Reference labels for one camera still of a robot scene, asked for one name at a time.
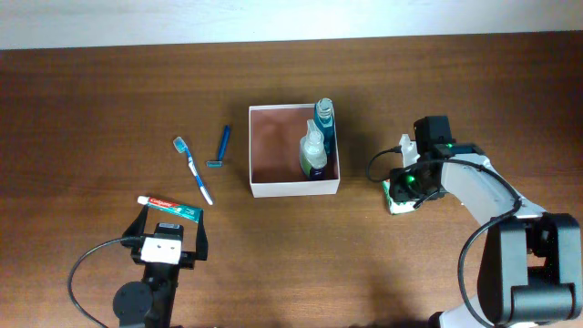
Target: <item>red label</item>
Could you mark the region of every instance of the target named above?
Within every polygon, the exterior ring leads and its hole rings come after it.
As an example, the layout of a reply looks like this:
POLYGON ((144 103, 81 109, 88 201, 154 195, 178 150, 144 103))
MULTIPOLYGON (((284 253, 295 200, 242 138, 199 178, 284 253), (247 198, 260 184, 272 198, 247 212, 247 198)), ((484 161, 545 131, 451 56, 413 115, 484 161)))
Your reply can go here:
POLYGON ((151 197, 149 198, 149 202, 151 202, 153 205, 160 206, 160 207, 163 207, 165 209, 169 209, 171 207, 178 206, 178 204, 175 204, 173 202, 169 202, 169 201, 165 201, 165 200, 157 200, 157 199, 154 199, 151 197))

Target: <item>blue and white toothbrush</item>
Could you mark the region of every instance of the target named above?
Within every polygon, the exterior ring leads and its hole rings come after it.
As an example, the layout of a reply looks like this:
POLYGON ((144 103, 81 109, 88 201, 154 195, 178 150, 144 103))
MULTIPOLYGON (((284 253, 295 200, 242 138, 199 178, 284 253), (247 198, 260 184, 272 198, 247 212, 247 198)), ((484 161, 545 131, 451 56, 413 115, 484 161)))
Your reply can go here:
POLYGON ((207 200, 208 204, 212 205, 212 199, 210 198, 209 191, 207 190, 207 187, 204 186, 204 183, 202 183, 202 180, 199 177, 199 173, 197 172, 197 169, 194 167, 194 161, 192 160, 192 155, 190 155, 189 147, 186 145, 186 142, 184 142, 184 140, 182 140, 181 137, 175 138, 173 142, 174 147, 176 147, 176 150, 179 153, 183 153, 186 151, 186 155, 189 159, 190 171, 192 171, 194 178, 196 178, 197 182, 199 183, 200 192, 202 193, 202 196, 204 196, 204 199, 207 200))

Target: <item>wooden table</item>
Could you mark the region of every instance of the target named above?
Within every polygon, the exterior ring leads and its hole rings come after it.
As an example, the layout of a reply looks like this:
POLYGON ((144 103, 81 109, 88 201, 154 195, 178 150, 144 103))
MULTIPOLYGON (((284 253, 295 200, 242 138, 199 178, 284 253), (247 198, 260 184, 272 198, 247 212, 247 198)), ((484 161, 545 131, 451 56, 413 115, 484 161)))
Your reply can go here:
MULTIPOLYGON (((190 327, 395 327, 461 302, 455 268, 477 225, 453 197, 389 216, 367 160, 427 115, 446 114, 518 190, 583 217, 583 34, 422 36, 0 53, 0 326, 91 327, 66 294, 75 260, 117 238, 138 195, 205 210, 210 255, 180 274, 173 322, 190 327), (250 105, 336 107, 334 196, 254 199, 250 105), (225 124, 222 169, 207 169, 225 124), (172 147, 190 142, 216 205, 172 147)), ((376 173, 400 166, 392 155, 376 173)), ((196 225, 151 211, 158 221, 196 225)), ((470 252, 476 287, 483 241, 470 252)), ((111 303, 142 267, 104 249, 74 280, 117 326, 111 303)), ((560 323, 556 327, 576 327, 560 323)))

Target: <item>bottle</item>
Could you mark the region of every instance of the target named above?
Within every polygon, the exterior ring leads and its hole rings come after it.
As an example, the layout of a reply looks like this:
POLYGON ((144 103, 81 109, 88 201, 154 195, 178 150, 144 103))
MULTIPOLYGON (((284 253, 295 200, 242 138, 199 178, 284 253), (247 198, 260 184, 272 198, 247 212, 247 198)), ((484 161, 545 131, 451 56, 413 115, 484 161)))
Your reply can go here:
POLYGON ((318 101, 314 107, 313 120, 324 135, 324 149, 326 155, 334 152, 334 107, 329 98, 318 101))
POLYGON ((324 179, 324 168, 328 163, 324 151, 324 135, 313 119, 308 119, 308 133, 300 140, 300 165, 310 180, 324 179))

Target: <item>cardboard box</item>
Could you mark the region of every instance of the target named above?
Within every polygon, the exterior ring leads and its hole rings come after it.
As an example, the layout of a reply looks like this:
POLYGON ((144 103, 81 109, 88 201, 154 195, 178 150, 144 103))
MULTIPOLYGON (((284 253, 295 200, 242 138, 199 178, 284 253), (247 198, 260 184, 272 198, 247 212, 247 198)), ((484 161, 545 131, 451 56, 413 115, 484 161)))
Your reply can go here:
POLYGON ((309 181, 300 167, 300 139, 315 104, 249 107, 249 183, 253 197, 335 194, 340 185, 338 134, 326 177, 309 181))

